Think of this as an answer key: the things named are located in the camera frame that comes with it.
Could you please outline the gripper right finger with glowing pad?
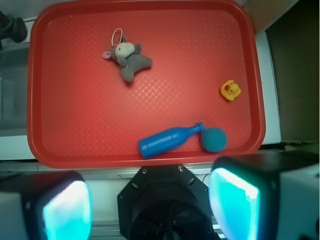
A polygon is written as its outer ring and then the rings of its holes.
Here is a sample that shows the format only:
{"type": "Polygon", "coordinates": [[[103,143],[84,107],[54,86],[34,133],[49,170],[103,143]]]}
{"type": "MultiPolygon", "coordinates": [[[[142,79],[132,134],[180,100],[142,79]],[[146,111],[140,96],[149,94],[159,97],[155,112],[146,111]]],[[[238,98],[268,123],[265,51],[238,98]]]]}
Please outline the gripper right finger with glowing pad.
{"type": "Polygon", "coordinates": [[[320,157],[305,151],[221,156],[208,180],[212,213],[229,240],[317,240],[320,157]]]}

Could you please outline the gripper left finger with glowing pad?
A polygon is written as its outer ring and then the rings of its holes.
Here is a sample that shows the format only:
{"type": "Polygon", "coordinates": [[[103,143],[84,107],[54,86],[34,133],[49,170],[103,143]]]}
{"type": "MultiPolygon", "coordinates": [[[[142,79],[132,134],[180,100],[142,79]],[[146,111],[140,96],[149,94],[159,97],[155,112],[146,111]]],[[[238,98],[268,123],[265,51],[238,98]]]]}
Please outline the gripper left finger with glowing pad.
{"type": "Polygon", "coordinates": [[[77,171],[19,173],[0,180],[2,240],[87,240],[92,194],[77,171]]]}

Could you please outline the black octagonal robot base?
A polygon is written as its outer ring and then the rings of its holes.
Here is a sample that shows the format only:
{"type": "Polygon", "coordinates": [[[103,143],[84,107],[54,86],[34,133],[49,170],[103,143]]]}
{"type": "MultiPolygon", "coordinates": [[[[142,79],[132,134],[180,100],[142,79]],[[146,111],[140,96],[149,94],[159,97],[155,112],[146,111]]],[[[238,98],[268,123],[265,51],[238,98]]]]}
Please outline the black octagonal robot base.
{"type": "Polygon", "coordinates": [[[209,188],[183,165],[143,166],[117,195],[127,240],[218,240],[209,188]]]}

